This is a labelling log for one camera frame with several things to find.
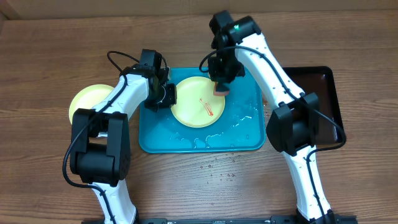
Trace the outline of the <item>red black sponge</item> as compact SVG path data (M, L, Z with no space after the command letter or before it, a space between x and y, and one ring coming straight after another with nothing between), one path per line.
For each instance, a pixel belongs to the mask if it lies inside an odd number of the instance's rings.
M215 96L226 96L230 93L230 89L227 83L215 82L213 94Z

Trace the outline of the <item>yellow-green plate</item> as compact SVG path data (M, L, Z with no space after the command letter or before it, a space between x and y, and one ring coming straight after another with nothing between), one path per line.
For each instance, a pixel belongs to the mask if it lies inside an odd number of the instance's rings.
M83 109L92 109L95 105L101 103L112 91L114 88L109 85L104 84L95 84L90 85L81 91L79 91L69 107L69 120L70 123L73 122L73 114L78 108Z
M215 82L205 77L190 77L176 86L177 103L171 107L174 117L185 126L204 128L223 114L225 97L213 94Z

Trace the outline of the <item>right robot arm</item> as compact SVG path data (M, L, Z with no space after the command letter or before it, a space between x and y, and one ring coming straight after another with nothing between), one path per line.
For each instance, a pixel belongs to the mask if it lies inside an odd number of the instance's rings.
M252 17L234 21L228 11L221 11L214 14L209 27L214 35L214 51L204 61L215 82L215 94L227 94L228 84L236 77L251 74L271 107L266 134L288 164L297 194L297 221L334 223L315 155L322 116L318 96L305 93L287 76Z

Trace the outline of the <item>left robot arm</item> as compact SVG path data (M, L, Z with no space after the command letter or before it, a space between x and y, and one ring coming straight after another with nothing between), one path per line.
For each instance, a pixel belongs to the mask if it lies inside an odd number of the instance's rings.
M96 194L103 223L139 223L126 183L131 163L129 120L139 105L157 112L176 104L176 87L169 81L164 57L144 49L136 64L120 69L118 84L101 103L73 114L63 177Z

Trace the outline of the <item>teal plastic tray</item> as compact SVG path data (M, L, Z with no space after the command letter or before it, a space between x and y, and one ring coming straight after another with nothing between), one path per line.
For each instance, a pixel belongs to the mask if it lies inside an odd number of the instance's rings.
M141 105L139 145L149 153L251 151L266 141L262 92L248 70L230 83L225 108L215 123L191 128L170 108L153 112Z

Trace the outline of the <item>black rectangular tray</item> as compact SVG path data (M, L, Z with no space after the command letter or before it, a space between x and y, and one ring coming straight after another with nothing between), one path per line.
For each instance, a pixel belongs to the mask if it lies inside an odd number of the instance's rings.
M333 72L329 67L284 67L283 69L306 94L315 93L319 99L319 111L343 128ZM337 144L341 140L341 134L335 126L320 118L316 144L319 146Z

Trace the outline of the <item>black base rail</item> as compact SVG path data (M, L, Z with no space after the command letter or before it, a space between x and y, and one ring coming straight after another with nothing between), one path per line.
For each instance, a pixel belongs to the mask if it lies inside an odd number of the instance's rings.
M82 224L102 224L103 220L83 221ZM273 215L270 218L239 218L239 219L188 219L167 220L166 218L140 219L140 224L295 224L304 223L299 221L295 215ZM327 223L358 224L356 216L334 215Z

